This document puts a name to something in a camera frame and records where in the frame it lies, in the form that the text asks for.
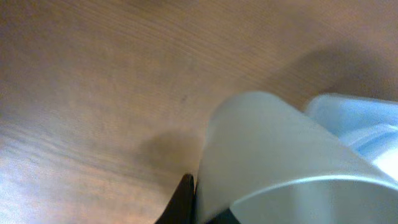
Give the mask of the grey cup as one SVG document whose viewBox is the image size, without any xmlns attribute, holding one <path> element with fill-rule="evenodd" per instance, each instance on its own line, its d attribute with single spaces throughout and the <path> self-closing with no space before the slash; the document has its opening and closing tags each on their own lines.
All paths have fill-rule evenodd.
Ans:
<svg viewBox="0 0 398 224">
<path fill-rule="evenodd" d="M 195 223 L 396 223 L 397 183 L 280 98 L 233 96 L 209 120 Z"/>
</svg>

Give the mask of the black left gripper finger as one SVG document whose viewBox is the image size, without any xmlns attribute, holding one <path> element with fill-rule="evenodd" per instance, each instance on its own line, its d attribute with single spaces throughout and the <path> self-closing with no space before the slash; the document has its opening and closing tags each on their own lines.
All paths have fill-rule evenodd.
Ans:
<svg viewBox="0 0 398 224">
<path fill-rule="evenodd" d="M 155 224 L 191 224 L 194 198 L 194 177 L 184 174 Z"/>
</svg>

